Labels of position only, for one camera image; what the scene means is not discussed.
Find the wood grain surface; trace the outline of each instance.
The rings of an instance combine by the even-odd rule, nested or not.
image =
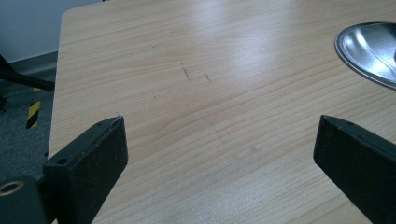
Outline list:
[[[49,154],[125,117],[94,223],[370,223],[315,165],[322,114],[396,142],[396,94],[333,42],[390,0],[112,0],[64,14]]]

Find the white wall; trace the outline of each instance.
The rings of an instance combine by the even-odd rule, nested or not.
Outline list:
[[[62,14],[102,0],[0,0],[0,54],[13,63],[57,51]]]

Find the floor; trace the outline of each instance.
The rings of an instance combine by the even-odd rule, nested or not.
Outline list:
[[[56,55],[30,61],[12,63],[18,72],[55,80]],[[6,99],[29,95],[33,88],[0,80],[0,95]],[[0,181],[29,175],[35,179],[42,176],[42,165],[47,160],[50,144],[53,93],[40,101],[37,126],[27,129],[30,103],[19,105],[0,113]]]

